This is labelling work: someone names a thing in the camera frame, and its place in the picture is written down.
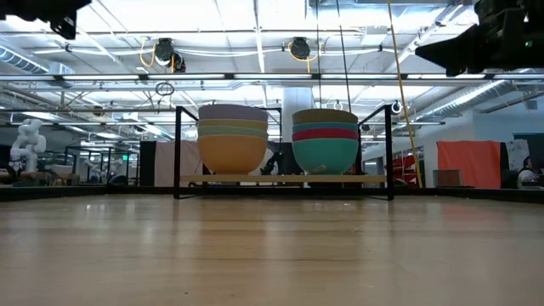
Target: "wooden floor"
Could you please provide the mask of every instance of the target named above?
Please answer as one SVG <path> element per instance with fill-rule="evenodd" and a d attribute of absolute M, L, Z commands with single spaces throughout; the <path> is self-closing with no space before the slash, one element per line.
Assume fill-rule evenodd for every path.
<path fill-rule="evenodd" d="M 0 204 L 0 305 L 543 305 L 544 207 L 406 197 Z"/>

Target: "yellow pole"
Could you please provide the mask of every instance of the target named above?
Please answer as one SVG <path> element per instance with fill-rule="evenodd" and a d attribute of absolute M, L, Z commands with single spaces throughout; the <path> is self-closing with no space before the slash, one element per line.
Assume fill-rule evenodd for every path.
<path fill-rule="evenodd" d="M 411 129 L 410 116 L 408 115 L 408 108 L 406 107 L 405 90 L 402 85 L 402 76 L 400 75 L 399 51 L 397 50 L 397 37 L 394 35 L 393 12 L 391 10 L 391 0 L 388 0 L 388 8 L 389 8 L 389 20 L 391 21 L 391 34 L 393 35 L 394 60 L 397 62 L 397 77 L 399 78 L 400 97 L 402 99 L 402 109 L 404 110 L 404 113 L 405 113 L 406 127 L 408 128 L 408 133 L 410 134 L 411 151 L 414 154 L 414 159 L 416 161 L 417 183 L 419 185 L 419 188 L 423 188 L 422 174 L 419 170 L 419 158 L 417 157 L 417 152 L 416 152 L 416 142 L 414 140 L 414 134 Z"/>

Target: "red bowl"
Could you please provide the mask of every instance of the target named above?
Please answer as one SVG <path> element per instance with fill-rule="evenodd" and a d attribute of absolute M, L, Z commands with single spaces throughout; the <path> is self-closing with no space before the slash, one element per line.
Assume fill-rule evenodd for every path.
<path fill-rule="evenodd" d="M 357 131 L 347 128 L 312 128 L 296 132 L 292 135 L 292 141 L 307 139 L 359 139 Z"/>

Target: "metal rack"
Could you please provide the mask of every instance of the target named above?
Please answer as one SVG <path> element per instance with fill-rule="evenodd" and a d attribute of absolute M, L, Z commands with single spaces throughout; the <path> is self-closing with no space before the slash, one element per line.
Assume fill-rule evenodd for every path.
<path fill-rule="evenodd" d="M 394 183 L 393 183 L 393 146 L 392 146 L 392 121 L 391 121 L 391 105 L 383 105 L 363 121 L 359 122 L 360 127 L 369 122 L 374 116 L 385 112 L 385 133 L 386 133 L 386 160 L 387 160 L 387 176 L 365 176 L 360 174 L 360 167 L 357 175 L 275 175 L 275 176 L 249 176 L 249 175 L 194 175 L 181 176 L 179 169 L 181 166 L 181 116 L 182 113 L 187 114 L 193 120 L 198 122 L 198 118 L 187 111 L 183 106 L 176 107 L 176 128 L 175 128 L 175 146 L 174 146 L 174 169 L 173 169 L 173 197 L 181 199 L 181 195 L 350 195 L 350 196 L 386 196 L 388 201 L 394 199 Z M 385 189 L 344 189 L 343 187 L 330 188 L 266 188 L 266 187 L 206 187 L 204 184 L 201 188 L 182 188 L 181 181 L 191 182 L 275 182 L 275 183 L 387 183 Z"/>

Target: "yellow bowl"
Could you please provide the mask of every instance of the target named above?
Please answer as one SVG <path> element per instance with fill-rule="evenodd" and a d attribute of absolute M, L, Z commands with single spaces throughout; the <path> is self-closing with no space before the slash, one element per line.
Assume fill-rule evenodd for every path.
<path fill-rule="evenodd" d="M 293 124 L 321 122 L 344 122 L 355 124 L 357 121 L 358 118 L 356 115 L 344 110 L 312 109 L 300 110 L 292 114 Z"/>
<path fill-rule="evenodd" d="M 243 119 L 202 119 L 198 122 L 198 127 L 233 127 L 233 128 L 252 128 L 266 132 L 269 124 L 266 121 L 243 120 Z"/>
<path fill-rule="evenodd" d="M 257 169 L 266 153 L 266 139 L 219 135 L 198 139 L 204 165 L 216 174 L 248 174 Z"/>

